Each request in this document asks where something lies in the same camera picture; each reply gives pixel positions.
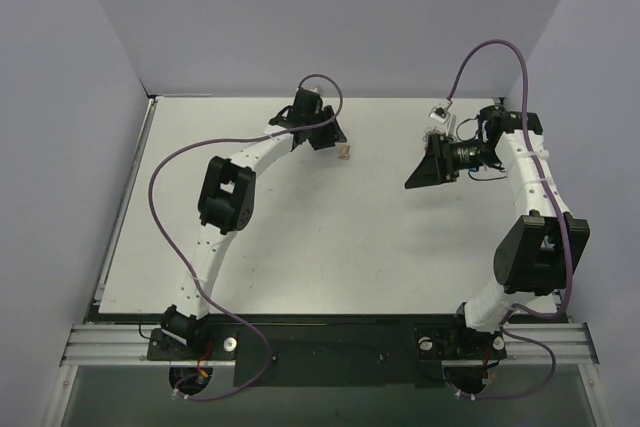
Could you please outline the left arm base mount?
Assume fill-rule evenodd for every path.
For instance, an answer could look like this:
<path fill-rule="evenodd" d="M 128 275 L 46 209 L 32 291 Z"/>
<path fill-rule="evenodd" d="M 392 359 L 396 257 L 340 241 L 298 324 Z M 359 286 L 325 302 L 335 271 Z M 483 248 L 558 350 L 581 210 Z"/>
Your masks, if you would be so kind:
<path fill-rule="evenodd" d="M 169 369 L 169 384 L 178 394 L 200 394 L 213 380 L 214 369 L 209 361 L 231 361 L 238 346 L 235 331 L 220 330 L 205 318 L 185 316 L 175 306 L 160 318 L 160 327 L 151 331 L 147 359 L 151 361 L 194 362 L 194 366 Z"/>

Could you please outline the red handled metal key organizer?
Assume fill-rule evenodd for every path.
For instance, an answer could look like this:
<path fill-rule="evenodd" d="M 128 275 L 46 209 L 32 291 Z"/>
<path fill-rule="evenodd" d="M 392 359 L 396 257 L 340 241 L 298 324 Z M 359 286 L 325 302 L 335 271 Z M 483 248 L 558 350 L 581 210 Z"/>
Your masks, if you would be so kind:
<path fill-rule="evenodd" d="M 431 139 L 434 136 L 440 136 L 440 135 L 444 135 L 444 134 L 445 134 L 445 132 L 441 128 L 437 127 L 437 126 L 432 126 L 432 127 L 427 128 L 425 130 L 425 133 L 424 133 L 425 149 L 428 149 L 429 143 L 430 143 Z"/>

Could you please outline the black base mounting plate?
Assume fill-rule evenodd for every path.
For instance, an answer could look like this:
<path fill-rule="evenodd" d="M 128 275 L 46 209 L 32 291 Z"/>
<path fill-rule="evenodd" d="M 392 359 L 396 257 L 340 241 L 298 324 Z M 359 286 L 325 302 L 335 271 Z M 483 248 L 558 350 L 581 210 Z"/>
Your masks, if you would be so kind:
<path fill-rule="evenodd" d="M 215 369 L 230 364 L 236 387 L 382 387 L 419 380 L 414 328 L 445 324 L 454 314 L 250 315 L 248 324 L 220 314 L 205 320 L 235 331 L 238 346 L 231 361 L 209 361 Z"/>

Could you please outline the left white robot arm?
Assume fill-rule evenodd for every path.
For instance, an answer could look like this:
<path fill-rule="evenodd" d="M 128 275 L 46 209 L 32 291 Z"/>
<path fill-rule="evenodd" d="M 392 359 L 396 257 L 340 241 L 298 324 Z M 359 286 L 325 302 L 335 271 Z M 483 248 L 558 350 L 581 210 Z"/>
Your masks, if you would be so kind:
<path fill-rule="evenodd" d="M 211 158 L 197 201 L 196 247 L 191 256 L 178 254 L 187 274 L 161 320 L 162 332 L 181 357 L 192 359 L 204 350 L 204 318 L 214 308 L 210 295 L 231 242 L 253 216 L 258 177 L 304 143 L 322 150 L 346 141 L 319 90 L 300 88 L 258 137 L 238 139 L 243 148 L 229 157 Z"/>

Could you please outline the yellow tag key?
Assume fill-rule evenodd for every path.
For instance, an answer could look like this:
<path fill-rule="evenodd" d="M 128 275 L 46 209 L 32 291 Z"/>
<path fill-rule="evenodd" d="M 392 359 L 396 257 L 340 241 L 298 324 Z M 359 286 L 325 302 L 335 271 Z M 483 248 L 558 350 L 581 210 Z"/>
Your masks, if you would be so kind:
<path fill-rule="evenodd" d="M 338 153 L 338 159 L 339 160 L 349 160 L 351 157 L 350 154 L 350 150 L 351 150 L 351 146 L 348 144 L 343 145 Z"/>

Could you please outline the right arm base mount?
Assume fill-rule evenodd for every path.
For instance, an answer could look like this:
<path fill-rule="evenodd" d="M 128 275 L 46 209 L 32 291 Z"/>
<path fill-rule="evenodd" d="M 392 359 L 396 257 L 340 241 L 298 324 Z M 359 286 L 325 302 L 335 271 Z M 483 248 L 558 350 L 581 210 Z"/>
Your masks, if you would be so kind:
<path fill-rule="evenodd" d="M 464 320 L 414 328 L 419 380 L 428 386 L 453 386 L 467 394 L 480 394 L 489 384 L 491 370 L 506 358 L 499 333 L 468 328 Z"/>

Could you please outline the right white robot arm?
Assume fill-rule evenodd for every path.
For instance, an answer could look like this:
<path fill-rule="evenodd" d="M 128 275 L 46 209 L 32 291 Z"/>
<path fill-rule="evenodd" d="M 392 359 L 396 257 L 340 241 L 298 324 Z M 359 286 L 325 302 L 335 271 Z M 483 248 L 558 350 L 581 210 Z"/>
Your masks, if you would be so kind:
<path fill-rule="evenodd" d="M 493 278 L 463 304 L 464 320 L 447 330 L 449 349 L 468 356 L 515 310 L 556 290 L 572 291 L 573 274 L 590 236 L 586 220 L 561 199 L 544 147 L 537 114 L 498 105 L 480 110 L 475 135 L 459 140 L 435 128 L 425 136 L 425 153 L 405 182 L 408 189 L 453 183 L 463 171 L 502 171 L 511 189 L 516 218 L 495 250 Z"/>

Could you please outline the aluminium rail frame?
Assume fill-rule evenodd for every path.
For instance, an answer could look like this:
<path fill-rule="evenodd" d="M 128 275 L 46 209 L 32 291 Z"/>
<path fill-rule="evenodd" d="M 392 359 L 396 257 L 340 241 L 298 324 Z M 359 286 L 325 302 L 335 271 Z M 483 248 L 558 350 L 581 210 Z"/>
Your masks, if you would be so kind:
<path fill-rule="evenodd" d="M 161 97 L 151 107 L 137 173 L 99 289 L 96 320 L 72 329 L 69 365 L 160 362 L 150 326 L 186 280 L 196 197 L 208 159 L 238 149 L 283 105 L 280 98 Z M 350 98 L 340 114 L 351 145 L 304 146 L 259 179 L 256 211 L 232 243 L 214 299 L 278 357 L 322 351 L 389 357 L 418 348 L 422 320 L 449 321 L 490 276 L 494 244 L 512 214 L 506 188 L 461 180 L 403 183 L 430 125 L 425 99 Z"/>

